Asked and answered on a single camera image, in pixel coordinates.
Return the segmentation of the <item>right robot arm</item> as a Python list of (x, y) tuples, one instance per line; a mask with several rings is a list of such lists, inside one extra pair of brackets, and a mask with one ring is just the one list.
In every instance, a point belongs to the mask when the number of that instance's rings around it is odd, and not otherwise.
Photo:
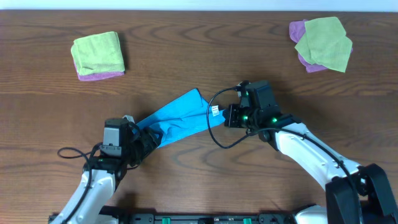
[(244, 128), (293, 159), (325, 191), (326, 206), (294, 215), (296, 223), (397, 223), (397, 203), (385, 171), (362, 166), (334, 151), (292, 114), (282, 114), (273, 94), (240, 94), (223, 112), (225, 125)]

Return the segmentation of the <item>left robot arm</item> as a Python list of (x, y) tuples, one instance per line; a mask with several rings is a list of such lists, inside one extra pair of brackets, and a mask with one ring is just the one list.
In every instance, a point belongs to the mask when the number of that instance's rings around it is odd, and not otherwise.
[(137, 168), (157, 149), (163, 134), (140, 128), (132, 119), (112, 118), (104, 122), (103, 141), (90, 153), (75, 148), (84, 158), (80, 183), (63, 210), (49, 217), (49, 223), (129, 223), (129, 215), (106, 206), (129, 169)]

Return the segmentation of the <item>blue microfiber cloth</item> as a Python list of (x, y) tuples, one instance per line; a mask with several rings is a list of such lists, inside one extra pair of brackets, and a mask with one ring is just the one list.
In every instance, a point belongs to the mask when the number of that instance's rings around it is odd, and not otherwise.
[(162, 132), (160, 147), (179, 141), (185, 137), (215, 127), (225, 121), (222, 112), (213, 115), (208, 102), (199, 90), (194, 88), (171, 101), (137, 125), (143, 129), (150, 127)]

